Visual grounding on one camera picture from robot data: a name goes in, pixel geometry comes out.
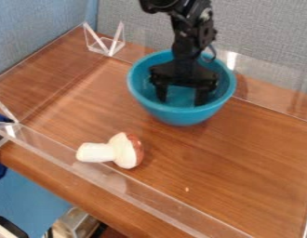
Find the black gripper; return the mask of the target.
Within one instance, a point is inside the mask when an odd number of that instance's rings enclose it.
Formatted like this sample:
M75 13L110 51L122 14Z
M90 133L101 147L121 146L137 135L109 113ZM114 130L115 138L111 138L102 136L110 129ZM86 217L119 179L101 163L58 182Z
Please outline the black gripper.
M154 85L155 96L165 102L167 87L183 86L197 88L194 91L195 106L202 106L208 101L208 92L218 85L218 74L205 66L209 59L171 59L149 67L150 83Z

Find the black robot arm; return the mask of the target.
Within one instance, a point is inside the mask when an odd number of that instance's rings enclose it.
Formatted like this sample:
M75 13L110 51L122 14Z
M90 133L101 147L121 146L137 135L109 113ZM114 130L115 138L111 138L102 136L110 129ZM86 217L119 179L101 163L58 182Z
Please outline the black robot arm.
M199 63L202 51L216 40L210 0L138 0L150 14L163 12L171 19L174 39L171 60L150 67L150 83L157 98L165 102L169 86L194 89L193 104L206 103L208 93L216 89L218 76Z

